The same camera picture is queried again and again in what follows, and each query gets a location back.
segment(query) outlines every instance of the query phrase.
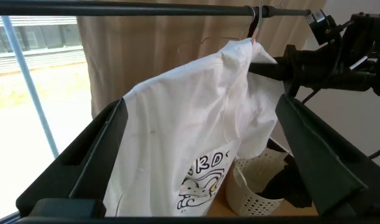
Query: graphic print on shirt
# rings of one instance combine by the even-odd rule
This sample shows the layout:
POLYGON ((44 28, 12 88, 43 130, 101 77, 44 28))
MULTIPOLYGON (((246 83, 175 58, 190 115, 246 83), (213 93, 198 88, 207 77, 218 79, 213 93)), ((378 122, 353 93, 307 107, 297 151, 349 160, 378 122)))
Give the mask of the graphic print on shirt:
POLYGON ((212 157, 202 156, 194 162, 178 195, 177 209, 181 213, 187 207, 197 207, 214 199, 226 174, 227 161, 219 166, 225 158, 228 158, 228 151, 216 152, 212 157))

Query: black clothes rod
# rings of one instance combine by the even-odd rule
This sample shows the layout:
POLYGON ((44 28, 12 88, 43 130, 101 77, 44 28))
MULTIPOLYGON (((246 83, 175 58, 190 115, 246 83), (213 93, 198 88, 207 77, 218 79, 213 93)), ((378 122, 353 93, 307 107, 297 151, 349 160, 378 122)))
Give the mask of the black clothes rod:
MULTIPOLYGON (((0 0, 0 16, 258 16, 259 8, 62 0, 0 0)), ((310 10, 263 6, 262 16, 307 16, 310 10)))

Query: sunlit ground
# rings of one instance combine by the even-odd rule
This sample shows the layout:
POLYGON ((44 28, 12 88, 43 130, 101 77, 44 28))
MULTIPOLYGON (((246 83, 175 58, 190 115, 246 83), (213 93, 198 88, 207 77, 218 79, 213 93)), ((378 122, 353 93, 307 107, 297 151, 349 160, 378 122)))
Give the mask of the sunlit ground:
MULTIPOLYGON (((57 148, 62 152, 91 121, 85 63, 31 72, 57 148)), ((0 218, 53 161, 21 73, 0 76, 0 218)))

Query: wooden floor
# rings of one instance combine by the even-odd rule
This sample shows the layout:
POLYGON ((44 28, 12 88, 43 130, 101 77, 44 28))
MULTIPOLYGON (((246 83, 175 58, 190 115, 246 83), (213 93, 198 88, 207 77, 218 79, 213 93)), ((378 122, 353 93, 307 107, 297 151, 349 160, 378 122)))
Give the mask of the wooden floor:
MULTIPOLYGON (((237 214, 230 209, 226 200, 226 181, 219 189, 219 192, 208 211, 209 217, 237 217, 237 214)), ((318 215, 315 207, 311 208, 295 208, 289 202, 283 201, 281 206, 273 211, 272 216, 305 216, 318 215)))

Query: white laundry basket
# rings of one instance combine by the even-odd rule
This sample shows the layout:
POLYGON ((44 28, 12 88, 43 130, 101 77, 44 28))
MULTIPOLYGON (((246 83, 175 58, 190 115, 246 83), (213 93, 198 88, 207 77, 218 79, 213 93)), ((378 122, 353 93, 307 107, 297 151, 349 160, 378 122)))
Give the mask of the white laundry basket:
POLYGON ((228 176, 226 199, 239 216, 269 215, 283 201, 271 200, 255 194, 262 192, 269 181, 285 166, 286 152, 265 149, 252 159, 236 159, 228 176))

